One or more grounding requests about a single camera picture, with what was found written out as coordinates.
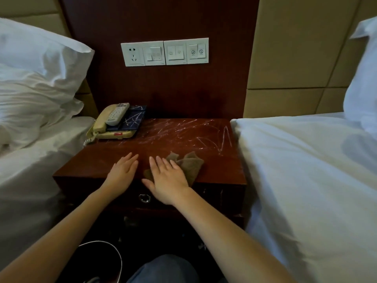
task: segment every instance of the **wooden nightstand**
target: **wooden nightstand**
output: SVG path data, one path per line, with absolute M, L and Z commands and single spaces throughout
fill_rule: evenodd
M 129 189 L 108 209 L 135 217 L 180 217 L 179 212 L 156 200 L 141 182 L 148 157 L 183 157 L 195 151 L 204 165 L 193 189 L 207 202 L 242 226 L 241 209 L 246 188 L 242 165 L 230 123 L 226 119 L 146 119 L 133 138 L 101 140 L 88 145 L 60 168 L 54 179 L 74 205 L 98 189 L 120 157 L 139 154 L 139 168 Z M 144 203 L 139 195 L 149 195 Z

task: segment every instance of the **electrical socket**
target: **electrical socket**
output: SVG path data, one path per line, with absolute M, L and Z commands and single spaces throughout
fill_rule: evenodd
M 139 42 L 122 43 L 125 66 L 145 66 L 143 49 Z

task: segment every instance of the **metal ring pull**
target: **metal ring pull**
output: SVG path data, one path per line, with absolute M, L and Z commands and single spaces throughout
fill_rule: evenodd
M 146 194 L 140 194 L 139 195 L 139 200 L 142 202 L 142 203 L 149 203 L 152 198 L 150 197 L 150 195 L 146 195 Z

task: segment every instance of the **pillow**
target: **pillow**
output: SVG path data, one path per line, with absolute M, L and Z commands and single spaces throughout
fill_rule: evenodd
M 377 139 L 377 17 L 359 23 L 351 38 L 369 36 L 368 44 L 343 102 L 346 119 L 358 121 Z
M 73 39 L 0 18 L 0 127 L 12 149 L 81 111 L 74 95 L 93 54 Z

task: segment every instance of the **white bedsheet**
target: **white bedsheet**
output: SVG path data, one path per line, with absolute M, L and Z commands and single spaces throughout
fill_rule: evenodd
M 299 282 L 377 280 L 377 141 L 341 115 L 232 120 L 262 207 L 247 231 Z
M 69 119 L 26 148 L 0 153 L 0 270 L 54 224 L 61 194 L 52 175 L 82 149 L 93 121 Z

